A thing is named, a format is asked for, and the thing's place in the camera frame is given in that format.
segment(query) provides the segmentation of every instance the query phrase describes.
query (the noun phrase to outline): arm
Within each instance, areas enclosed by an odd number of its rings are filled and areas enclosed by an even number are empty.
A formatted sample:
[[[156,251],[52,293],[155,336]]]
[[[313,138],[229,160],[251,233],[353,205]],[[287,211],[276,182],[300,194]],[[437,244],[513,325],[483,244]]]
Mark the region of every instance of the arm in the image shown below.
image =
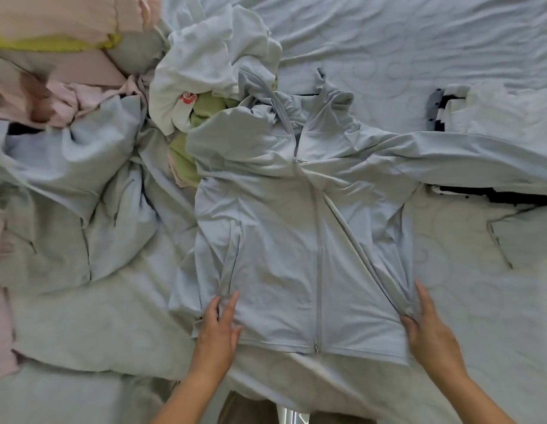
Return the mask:
[[[197,424],[209,401],[234,361],[242,327],[232,328],[235,292],[219,320],[219,297],[215,297],[203,316],[187,377],[179,384],[151,424]]]
[[[425,288],[417,283],[423,314],[420,325],[401,317],[411,352],[453,406],[463,424],[516,424],[469,378],[452,330],[440,320]]]

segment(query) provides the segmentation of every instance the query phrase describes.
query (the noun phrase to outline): person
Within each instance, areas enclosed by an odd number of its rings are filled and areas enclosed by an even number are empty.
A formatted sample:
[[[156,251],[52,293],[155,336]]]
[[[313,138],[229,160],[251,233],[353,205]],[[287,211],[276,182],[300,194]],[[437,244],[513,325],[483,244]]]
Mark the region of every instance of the person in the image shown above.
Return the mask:
[[[426,289],[416,283],[421,299],[419,323],[401,317],[414,358],[449,400],[463,424],[515,424],[468,376],[460,346],[452,330],[439,318]],[[216,388],[230,369],[242,327],[232,328],[238,292],[219,318],[220,298],[209,304],[187,377],[179,384],[151,424],[197,424]],[[311,424],[373,423],[349,415],[314,413]],[[231,392],[222,408],[220,424],[277,424],[274,403],[249,400]]]

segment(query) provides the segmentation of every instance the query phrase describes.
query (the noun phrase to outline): bed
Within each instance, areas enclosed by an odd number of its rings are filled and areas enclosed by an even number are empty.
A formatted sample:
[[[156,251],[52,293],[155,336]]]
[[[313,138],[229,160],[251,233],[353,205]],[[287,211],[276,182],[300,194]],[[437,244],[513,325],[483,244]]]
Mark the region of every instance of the bed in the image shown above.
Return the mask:
[[[170,24],[180,1],[164,0]],[[428,96],[447,84],[501,79],[513,89],[547,86],[547,0],[201,2],[208,13],[230,2],[261,15],[284,48],[280,90],[310,92],[322,67],[334,84],[355,93],[359,120],[393,132],[426,129]],[[87,288],[14,299],[17,350],[82,371],[185,375],[192,342],[167,313],[167,299],[177,258],[172,243],[188,247],[195,227],[188,209],[161,199],[169,211],[164,218],[180,220],[128,267]],[[518,422],[547,424],[547,259],[519,271],[503,260],[486,221],[510,207],[425,188],[410,205],[416,273],[458,337],[471,376]],[[86,322],[79,330],[56,324],[68,310]],[[30,329],[36,315],[44,316],[40,333]],[[119,353],[123,345],[133,358]],[[227,383],[305,413],[321,409],[384,424],[458,421],[415,364],[240,346]]]

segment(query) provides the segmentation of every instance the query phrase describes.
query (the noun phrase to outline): gray pants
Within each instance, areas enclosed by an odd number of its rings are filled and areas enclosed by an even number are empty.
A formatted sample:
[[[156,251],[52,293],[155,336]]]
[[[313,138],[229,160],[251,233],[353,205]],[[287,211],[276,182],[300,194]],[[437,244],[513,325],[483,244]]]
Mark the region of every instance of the gray pants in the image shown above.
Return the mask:
[[[220,411],[219,424],[279,424],[277,406],[270,400],[250,400],[231,391]],[[350,415],[315,412],[309,424],[376,424]]]

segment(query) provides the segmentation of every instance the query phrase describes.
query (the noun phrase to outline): gray zip-up jacket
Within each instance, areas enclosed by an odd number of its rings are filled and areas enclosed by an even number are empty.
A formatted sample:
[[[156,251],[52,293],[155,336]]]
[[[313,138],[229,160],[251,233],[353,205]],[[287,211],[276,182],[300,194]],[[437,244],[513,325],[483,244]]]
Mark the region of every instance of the gray zip-up jacket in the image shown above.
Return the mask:
[[[240,106],[189,133],[199,230],[170,308],[199,318],[238,290],[242,344],[406,363],[411,194],[547,183],[547,159],[493,137],[361,124],[353,95],[319,80],[319,95],[286,95],[242,71]]]

